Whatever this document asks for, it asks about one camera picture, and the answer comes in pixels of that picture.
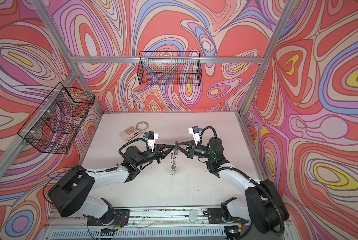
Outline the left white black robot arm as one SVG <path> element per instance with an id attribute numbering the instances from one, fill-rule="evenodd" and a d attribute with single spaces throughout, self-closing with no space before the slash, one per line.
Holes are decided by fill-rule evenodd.
<path id="1" fill-rule="evenodd" d="M 124 159 L 120 165 L 102 170 L 74 166 L 48 190 L 48 200 L 61 217 L 79 213 L 89 221 L 103 226 L 113 225 L 116 220 L 120 220 L 118 225 L 123 226 L 127 221 L 124 217 L 117 216 L 109 201 L 90 195 L 90 191 L 111 184 L 130 182 L 143 168 L 154 161 L 159 163 L 174 149 L 175 145 L 165 144 L 151 147 L 142 138 L 131 140 L 119 149 L 119 154 Z"/>

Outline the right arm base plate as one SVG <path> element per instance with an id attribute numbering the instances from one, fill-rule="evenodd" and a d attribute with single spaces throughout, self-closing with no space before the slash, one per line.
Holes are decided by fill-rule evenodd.
<path id="1" fill-rule="evenodd" d="M 208 217 L 210 224 L 246 224 L 247 220 L 233 217 L 228 210 L 223 208 L 208 208 L 203 211 L 203 214 Z"/>

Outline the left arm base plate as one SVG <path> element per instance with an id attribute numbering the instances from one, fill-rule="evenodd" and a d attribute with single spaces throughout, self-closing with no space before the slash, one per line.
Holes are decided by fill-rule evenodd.
<path id="1" fill-rule="evenodd" d="M 131 210 L 109 209 L 101 218 L 88 217 L 88 226 L 115 226 L 123 227 L 128 225 Z"/>

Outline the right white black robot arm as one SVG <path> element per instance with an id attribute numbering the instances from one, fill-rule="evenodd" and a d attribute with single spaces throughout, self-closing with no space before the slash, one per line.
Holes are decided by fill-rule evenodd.
<path id="1" fill-rule="evenodd" d="M 176 143 L 176 149 L 190 159 L 205 159 L 209 173 L 227 181 L 245 196 L 246 203 L 241 206 L 226 203 L 228 214 L 233 218 L 248 220 L 263 234 L 272 232 L 277 236 L 284 235 L 289 213 L 274 183 L 254 179 L 234 167 L 224 156 L 222 140 L 214 127 L 199 129 L 195 126 L 189 132 L 193 140 Z"/>

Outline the metal disc key ring holder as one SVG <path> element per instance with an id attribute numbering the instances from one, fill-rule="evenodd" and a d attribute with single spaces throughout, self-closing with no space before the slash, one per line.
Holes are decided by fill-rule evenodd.
<path id="1" fill-rule="evenodd" d="M 176 167 L 178 163 L 178 154 L 179 150 L 177 148 L 174 148 L 171 151 L 171 176 L 174 176 L 176 173 Z"/>

